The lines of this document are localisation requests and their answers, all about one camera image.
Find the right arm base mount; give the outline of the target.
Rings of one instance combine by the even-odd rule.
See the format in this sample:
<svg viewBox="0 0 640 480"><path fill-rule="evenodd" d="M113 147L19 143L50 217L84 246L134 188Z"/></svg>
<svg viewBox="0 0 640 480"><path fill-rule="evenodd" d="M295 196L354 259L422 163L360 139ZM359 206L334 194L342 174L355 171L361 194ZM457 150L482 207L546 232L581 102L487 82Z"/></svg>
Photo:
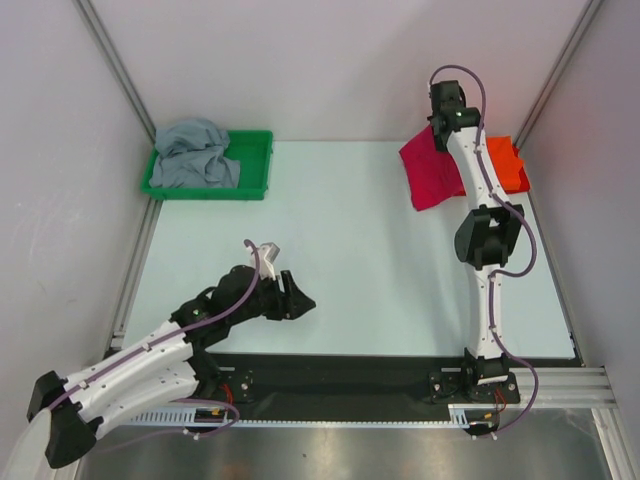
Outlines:
<svg viewBox="0 0 640 480"><path fill-rule="evenodd" d="M474 384L460 369L431 372L427 378L427 400L433 404L518 404L521 401L516 376L509 372L498 382Z"/></svg>

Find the crimson red t shirt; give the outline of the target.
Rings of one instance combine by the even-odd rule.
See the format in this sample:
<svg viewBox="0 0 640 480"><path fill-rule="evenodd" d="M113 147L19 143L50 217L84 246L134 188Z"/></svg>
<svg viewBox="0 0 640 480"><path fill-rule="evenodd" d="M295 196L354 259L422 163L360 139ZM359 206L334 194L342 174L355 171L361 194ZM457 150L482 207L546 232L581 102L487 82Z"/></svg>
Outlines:
<svg viewBox="0 0 640 480"><path fill-rule="evenodd" d="M428 126L400 150L413 208L420 212L444 201L464 196L465 190L453 157L436 149L433 129Z"/></svg>

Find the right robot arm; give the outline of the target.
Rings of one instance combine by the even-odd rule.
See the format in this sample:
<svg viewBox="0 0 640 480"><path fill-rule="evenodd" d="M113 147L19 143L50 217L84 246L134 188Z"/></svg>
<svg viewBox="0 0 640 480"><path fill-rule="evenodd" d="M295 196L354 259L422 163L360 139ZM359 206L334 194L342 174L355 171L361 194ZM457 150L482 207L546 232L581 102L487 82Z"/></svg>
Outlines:
<svg viewBox="0 0 640 480"><path fill-rule="evenodd" d="M436 149L452 156L463 182L469 212L454 235L454 251L464 264L470 286L471 330L468 353L483 360L502 355L496 344L501 337L500 287L492 273L506 266L515 249L521 224L512 213L519 205L505 208L507 198L491 160L481 115L475 107L438 107L430 117Z"/></svg>

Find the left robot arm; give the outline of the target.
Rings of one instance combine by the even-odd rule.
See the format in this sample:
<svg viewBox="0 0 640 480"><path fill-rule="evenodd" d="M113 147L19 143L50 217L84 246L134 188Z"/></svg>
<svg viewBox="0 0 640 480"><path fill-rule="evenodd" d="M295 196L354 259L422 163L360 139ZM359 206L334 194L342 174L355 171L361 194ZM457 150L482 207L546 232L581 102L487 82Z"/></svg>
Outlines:
<svg viewBox="0 0 640 480"><path fill-rule="evenodd" d="M74 463L115 427L147 410L182 399L215 399L226 379L209 347L245 321L295 320L315 306L290 271L263 278L252 267L236 266L129 348L66 377L43 374L34 384L27 418L42 410L51 414L44 450L49 467Z"/></svg>

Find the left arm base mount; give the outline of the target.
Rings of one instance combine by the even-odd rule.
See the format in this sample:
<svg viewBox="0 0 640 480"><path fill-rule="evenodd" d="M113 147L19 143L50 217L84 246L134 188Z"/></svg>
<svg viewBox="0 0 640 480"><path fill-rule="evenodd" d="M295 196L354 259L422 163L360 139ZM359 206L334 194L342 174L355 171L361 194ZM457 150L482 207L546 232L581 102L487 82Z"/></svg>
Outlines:
<svg viewBox="0 0 640 480"><path fill-rule="evenodd" d="M220 370L200 383L196 396L234 405L251 403L255 400L253 372Z"/></svg>

